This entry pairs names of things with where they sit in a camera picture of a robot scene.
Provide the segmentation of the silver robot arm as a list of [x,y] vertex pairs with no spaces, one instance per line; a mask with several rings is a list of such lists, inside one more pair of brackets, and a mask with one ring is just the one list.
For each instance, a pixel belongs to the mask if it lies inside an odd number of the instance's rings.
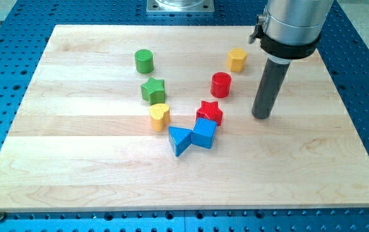
[[287,65],[312,55],[333,0],[268,0],[248,37],[274,63]]

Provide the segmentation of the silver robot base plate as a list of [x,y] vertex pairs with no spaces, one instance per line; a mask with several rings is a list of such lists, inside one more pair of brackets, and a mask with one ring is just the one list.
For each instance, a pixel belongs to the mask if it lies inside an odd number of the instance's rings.
[[214,12],[214,0],[147,0],[146,11],[165,12]]

